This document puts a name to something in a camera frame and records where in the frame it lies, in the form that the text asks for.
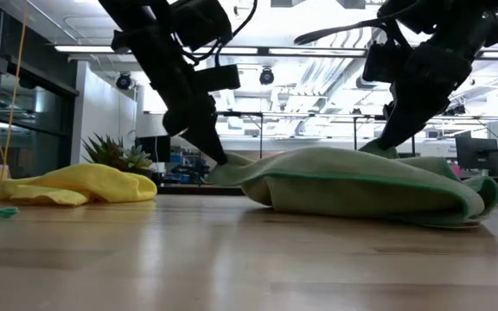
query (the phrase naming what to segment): yellow cloth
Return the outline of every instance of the yellow cloth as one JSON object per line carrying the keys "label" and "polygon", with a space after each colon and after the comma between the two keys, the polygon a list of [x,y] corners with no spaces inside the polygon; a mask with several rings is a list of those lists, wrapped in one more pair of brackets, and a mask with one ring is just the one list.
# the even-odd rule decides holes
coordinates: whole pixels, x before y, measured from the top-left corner
{"label": "yellow cloth", "polygon": [[152,200],[156,185],[149,178],[100,164],[78,164],[44,176],[0,183],[0,200],[24,204],[79,206]]}

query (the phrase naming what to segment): potted plant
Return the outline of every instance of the potted plant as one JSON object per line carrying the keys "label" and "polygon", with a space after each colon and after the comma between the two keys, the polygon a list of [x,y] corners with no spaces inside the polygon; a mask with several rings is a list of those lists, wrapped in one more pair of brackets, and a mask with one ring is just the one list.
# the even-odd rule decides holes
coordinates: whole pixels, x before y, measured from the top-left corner
{"label": "potted plant", "polygon": [[126,172],[140,174],[151,178],[153,171],[149,169],[152,161],[150,154],[142,151],[142,146],[132,146],[130,149],[122,149],[123,156],[120,157],[122,161],[127,164]]}
{"label": "potted plant", "polygon": [[87,154],[89,155],[89,159],[83,156],[84,159],[90,163],[104,164],[121,171],[126,170],[128,164],[121,159],[123,154],[122,139],[115,141],[108,135],[105,139],[97,134],[94,135],[96,140],[88,138],[89,143],[82,140],[84,148],[86,148]]}

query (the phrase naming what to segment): wooden surface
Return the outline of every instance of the wooden surface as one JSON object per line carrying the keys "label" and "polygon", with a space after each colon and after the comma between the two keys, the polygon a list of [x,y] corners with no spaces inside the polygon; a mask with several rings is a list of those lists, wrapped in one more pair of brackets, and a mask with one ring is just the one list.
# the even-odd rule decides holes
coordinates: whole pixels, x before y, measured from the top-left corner
{"label": "wooden surface", "polygon": [[457,232],[280,215],[245,198],[154,205],[0,220],[0,311],[498,311],[498,211]]}

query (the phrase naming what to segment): monitor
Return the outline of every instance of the monitor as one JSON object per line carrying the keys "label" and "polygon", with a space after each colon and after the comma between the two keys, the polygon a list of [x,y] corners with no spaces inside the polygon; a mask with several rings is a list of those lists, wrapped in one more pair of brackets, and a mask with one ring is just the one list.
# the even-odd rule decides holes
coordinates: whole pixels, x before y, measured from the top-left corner
{"label": "monitor", "polygon": [[457,137],[456,158],[464,169],[487,169],[498,177],[498,147],[496,139]]}
{"label": "monitor", "polygon": [[136,138],[136,145],[151,154],[153,162],[170,162],[170,136],[149,136]]}

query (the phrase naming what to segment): green plant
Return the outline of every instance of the green plant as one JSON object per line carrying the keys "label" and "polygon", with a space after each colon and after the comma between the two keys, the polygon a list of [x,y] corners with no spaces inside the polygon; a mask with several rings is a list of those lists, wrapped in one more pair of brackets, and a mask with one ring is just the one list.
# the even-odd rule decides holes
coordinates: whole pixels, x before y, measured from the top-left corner
{"label": "green plant", "polygon": [[121,159],[123,154],[122,138],[118,139],[116,142],[108,135],[105,139],[97,134],[94,135],[96,140],[88,137],[89,143],[82,140],[84,148],[86,148],[87,154],[90,157],[88,159],[83,156],[86,161],[90,163],[104,164],[120,170],[128,168],[127,163]]}
{"label": "green plant", "polygon": [[128,168],[148,169],[152,161],[150,154],[142,151],[142,146],[131,146],[130,149],[122,149],[123,156],[120,159],[127,163]]}

